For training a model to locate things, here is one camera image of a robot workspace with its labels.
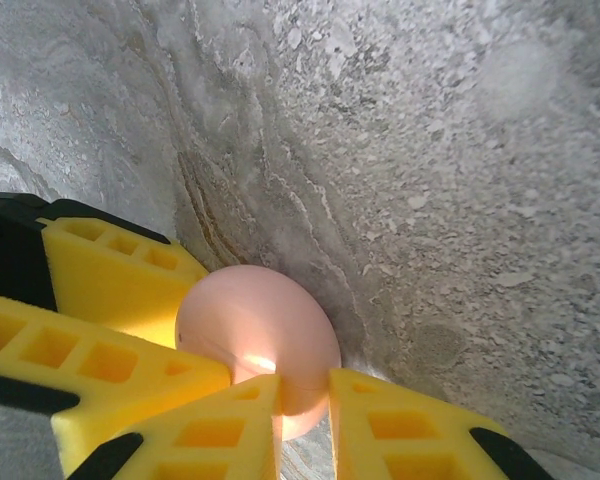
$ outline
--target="egg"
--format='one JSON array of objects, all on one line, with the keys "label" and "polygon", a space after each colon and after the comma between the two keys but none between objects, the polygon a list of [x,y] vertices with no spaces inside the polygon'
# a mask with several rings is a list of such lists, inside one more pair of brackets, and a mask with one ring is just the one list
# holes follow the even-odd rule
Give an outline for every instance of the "egg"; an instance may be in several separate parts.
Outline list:
[{"label": "egg", "polygon": [[233,383],[278,373],[283,440],[326,414],[340,348],[318,302],[289,277],[252,265],[217,270],[189,291],[175,332],[177,349],[226,364]]}]

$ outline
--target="stone floor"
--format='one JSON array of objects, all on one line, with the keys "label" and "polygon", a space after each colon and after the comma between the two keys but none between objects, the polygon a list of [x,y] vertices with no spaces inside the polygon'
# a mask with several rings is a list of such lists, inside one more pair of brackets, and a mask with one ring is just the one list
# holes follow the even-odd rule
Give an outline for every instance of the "stone floor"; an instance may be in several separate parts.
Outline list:
[{"label": "stone floor", "polygon": [[600,0],[3,0],[0,187],[282,271],[345,365],[600,479]]}]

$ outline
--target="textured concrete surface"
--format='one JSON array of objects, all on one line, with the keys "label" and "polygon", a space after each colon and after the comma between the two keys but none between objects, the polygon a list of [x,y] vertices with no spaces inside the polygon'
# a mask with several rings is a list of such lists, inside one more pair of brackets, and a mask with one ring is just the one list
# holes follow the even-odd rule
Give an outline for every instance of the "textured concrete surface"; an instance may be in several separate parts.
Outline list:
[{"label": "textured concrete surface", "polygon": [[0,406],[0,480],[60,480],[48,417]]},{"label": "textured concrete surface", "polygon": [[287,273],[345,365],[600,479],[600,0],[0,2],[0,186]]}]

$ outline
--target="brown stain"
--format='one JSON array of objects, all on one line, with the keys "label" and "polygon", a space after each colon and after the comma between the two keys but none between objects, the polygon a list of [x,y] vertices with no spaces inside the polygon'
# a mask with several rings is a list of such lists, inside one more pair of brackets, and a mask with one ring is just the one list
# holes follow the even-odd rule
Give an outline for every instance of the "brown stain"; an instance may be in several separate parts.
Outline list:
[{"label": "brown stain", "polygon": [[[220,261],[224,265],[234,264],[234,259],[236,259],[240,264],[248,264],[249,261],[242,254],[240,254],[237,251],[237,249],[233,247],[233,245],[231,245],[231,242],[224,236],[221,229],[218,227],[218,221],[208,206],[209,202],[207,201],[206,193],[204,192],[202,185],[198,181],[197,175],[195,174],[196,172],[194,171],[193,175],[188,174],[186,162],[187,158],[188,156],[186,154],[182,152],[178,153],[178,165],[180,166],[180,172],[182,173],[184,186],[187,191],[187,195],[191,200],[191,207],[193,208],[193,211],[198,219],[198,223],[202,228],[202,233],[204,235],[205,241],[207,242],[211,250],[213,250],[213,253],[220,259]],[[198,202],[196,202],[195,200],[196,196],[191,189],[189,181],[193,181],[195,183],[195,186],[202,200],[202,209],[198,205]],[[218,246],[215,244],[213,239],[214,236],[218,239],[222,248],[218,248]],[[227,256],[222,251],[223,249],[228,251],[233,256],[233,259],[227,258]]]}]

